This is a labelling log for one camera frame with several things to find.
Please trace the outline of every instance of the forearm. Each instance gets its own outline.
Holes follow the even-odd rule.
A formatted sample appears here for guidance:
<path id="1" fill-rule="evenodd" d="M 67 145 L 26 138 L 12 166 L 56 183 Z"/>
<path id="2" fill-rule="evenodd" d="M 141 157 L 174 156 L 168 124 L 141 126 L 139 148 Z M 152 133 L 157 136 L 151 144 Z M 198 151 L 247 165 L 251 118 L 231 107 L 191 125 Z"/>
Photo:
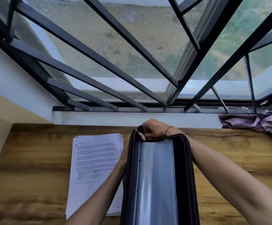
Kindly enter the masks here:
<path id="1" fill-rule="evenodd" d="M 66 221 L 65 225 L 101 224 L 113 201 L 125 172 L 125 164 L 117 163 L 106 181 Z"/>
<path id="2" fill-rule="evenodd" d="M 177 128 L 169 132 L 176 133 Z M 217 191 L 251 224 L 272 224 L 272 190 L 225 156 L 186 137 L 194 163 Z"/>

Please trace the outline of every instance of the bracelet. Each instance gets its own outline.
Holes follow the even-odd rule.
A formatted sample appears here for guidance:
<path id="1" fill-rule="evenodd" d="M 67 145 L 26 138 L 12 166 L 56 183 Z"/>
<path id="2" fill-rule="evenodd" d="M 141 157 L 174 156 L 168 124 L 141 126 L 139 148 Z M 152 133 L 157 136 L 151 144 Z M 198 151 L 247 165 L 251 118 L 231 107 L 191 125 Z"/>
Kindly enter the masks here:
<path id="1" fill-rule="evenodd" d="M 167 130 L 168 130 L 170 127 L 173 127 L 173 125 L 172 125 L 172 126 L 169 126 L 169 127 L 167 128 Z M 165 131 L 165 135 L 164 135 L 165 137 L 166 137 L 167 130 Z"/>

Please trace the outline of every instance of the wooden desk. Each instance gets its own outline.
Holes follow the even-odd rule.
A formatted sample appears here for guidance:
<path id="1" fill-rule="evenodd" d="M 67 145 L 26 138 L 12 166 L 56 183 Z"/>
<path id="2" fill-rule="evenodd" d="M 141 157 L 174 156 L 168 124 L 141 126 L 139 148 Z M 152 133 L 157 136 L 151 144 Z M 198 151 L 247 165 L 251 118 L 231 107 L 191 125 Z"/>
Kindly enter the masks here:
<path id="1" fill-rule="evenodd" d="M 63 224 L 72 140 L 132 127 L 14 124 L 0 154 L 0 224 Z M 183 129 L 272 189 L 272 139 L 248 130 Z M 201 224 L 248 224 L 194 166 Z M 119 224 L 108 217 L 104 224 Z"/>

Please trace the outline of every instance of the window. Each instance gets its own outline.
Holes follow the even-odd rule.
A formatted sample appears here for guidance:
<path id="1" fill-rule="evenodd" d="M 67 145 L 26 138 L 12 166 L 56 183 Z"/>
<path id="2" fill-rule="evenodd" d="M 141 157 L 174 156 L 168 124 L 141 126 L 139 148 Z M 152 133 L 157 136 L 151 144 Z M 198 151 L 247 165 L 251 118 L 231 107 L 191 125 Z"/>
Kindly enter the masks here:
<path id="1" fill-rule="evenodd" d="M 56 109 L 272 104 L 272 0 L 0 0 L 0 25 Z"/>

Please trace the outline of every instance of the purple cloth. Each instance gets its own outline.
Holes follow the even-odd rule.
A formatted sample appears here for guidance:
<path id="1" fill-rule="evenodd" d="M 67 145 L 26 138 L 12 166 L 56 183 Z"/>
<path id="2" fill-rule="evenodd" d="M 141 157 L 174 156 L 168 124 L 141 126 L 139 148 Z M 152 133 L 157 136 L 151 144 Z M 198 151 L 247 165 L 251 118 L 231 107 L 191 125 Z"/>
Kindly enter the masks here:
<path id="1" fill-rule="evenodd" d="M 246 107 L 228 107 L 229 109 L 247 109 Z M 261 115 L 219 114 L 223 129 L 251 129 L 256 132 L 272 133 L 272 110 Z"/>

